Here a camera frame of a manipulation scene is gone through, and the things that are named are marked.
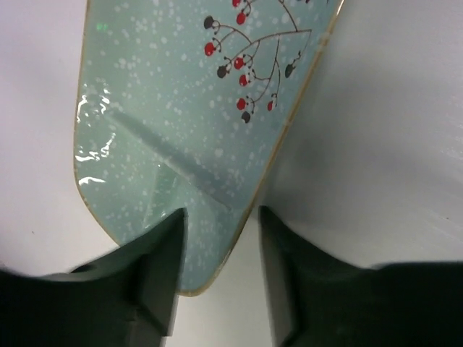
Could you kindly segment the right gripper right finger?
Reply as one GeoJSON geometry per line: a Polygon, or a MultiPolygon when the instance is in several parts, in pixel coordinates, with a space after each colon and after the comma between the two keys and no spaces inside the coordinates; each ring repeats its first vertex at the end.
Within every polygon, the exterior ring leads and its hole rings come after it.
{"type": "Polygon", "coordinates": [[[361,268],[258,211],[276,346],[460,346],[462,263],[361,268]]]}

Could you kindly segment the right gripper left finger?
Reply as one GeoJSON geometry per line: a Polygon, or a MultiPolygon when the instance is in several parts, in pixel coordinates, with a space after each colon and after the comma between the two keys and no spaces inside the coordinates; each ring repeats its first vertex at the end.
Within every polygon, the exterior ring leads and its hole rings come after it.
{"type": "Polygon", "coordinates": [[[3,346],[163,346],[177,304],[187,212],[70,273],[1,271],[3,346]]]}

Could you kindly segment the light green rectangular plate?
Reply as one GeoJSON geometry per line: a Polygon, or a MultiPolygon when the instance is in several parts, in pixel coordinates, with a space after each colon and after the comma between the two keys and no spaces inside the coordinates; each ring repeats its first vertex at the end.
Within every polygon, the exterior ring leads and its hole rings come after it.
{"type": "Polygon", "coordinates": [[[179,289],[215,280],[341,1],[89,1],[74,132],[80,196],[117,244],[188,214],[179,289]]]}

